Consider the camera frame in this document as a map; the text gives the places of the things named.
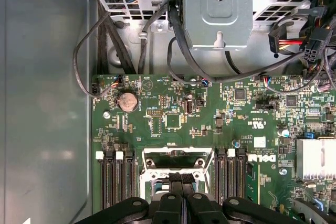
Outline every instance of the chip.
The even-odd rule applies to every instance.
[[[331,200],[336,201],[336,189],[331,190]]]
[[[224,120],[222,118],[216,118],[216,126],[221,127],[224,125]]]
[[[179,114],[168,114],[166,117],[166,129],[179,129],[180,125],[180,115]]]
[[[235,100],[245,100],[246,95],[245,95],[245,89],[235,89]]]
[[[288,95],[286,96],[286,107],[296,107],[296,96]]]

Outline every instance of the capacitor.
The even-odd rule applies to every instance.
[[[331,89],[331,85],[330,84],[324,84],[324,85],[320,85],[320,86],[317,87],[317,90],[319,92],[326,92],[326,91],[328,91],[330,89]]]
[[[232,141],[232,145],[235,147],[235,148],[240,148],[240,142],[236,141],[236,140],[233,140]]]
[[[278,130],[278,135],[283,137],[289,137],[289,130],[281,128]]]
[[[118,98],[118,107],[124,112],[133,112],[138,108],[138,97],[132,92],[121,93]]]

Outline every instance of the white label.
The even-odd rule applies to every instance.
[[[236,149],[228,149],[227,150],[228,157],[235,157],[236,156]]]
[[[262,130],[264,128],[264,124],[262,123],[262,121],[253,121],[253,128]]]
[[[23,222],[22,224],[30,224],[30,218],[28,218],[25,222]]]
[[[254,138],[254,148],[266,148],[266,138],[264,136],[256,136]]]
[[[115,153],[116,155],[116,160],[123,160],[123,158],[124,158],[124,152],[122,152],[122,151],[117,151],[116,153]]]
[[[275,162],[276,156],[275,155],[257,155],[257,154],[249,154],[247,156],[247,160],[249,162]]]

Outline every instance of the sticker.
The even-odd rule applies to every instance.
[[[28,218],[25,222],[23,222],[22,224],[30,224],[30,218]]]
[[[264,136],[256,136],[254,138],[254,148],[265,148],[266,138]]]

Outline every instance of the red wire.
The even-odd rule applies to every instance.
[[[280,41],[280,45],[300,45],[302,44],[301,40],[289,40],[289,41]]]

